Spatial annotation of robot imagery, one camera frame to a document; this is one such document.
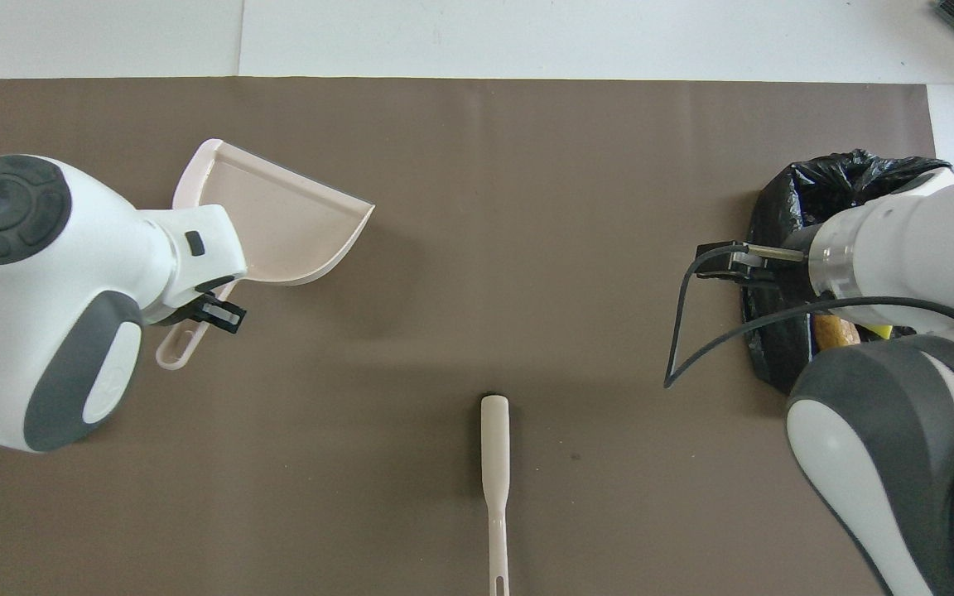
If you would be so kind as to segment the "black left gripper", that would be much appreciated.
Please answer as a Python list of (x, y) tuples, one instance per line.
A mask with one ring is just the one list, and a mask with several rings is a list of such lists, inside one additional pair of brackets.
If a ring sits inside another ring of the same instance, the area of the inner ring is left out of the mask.
[(185, 319), (208, 324), (229, 334), (238, 333), (248, 310), (213, 293), (204, 293), (185, 307)]

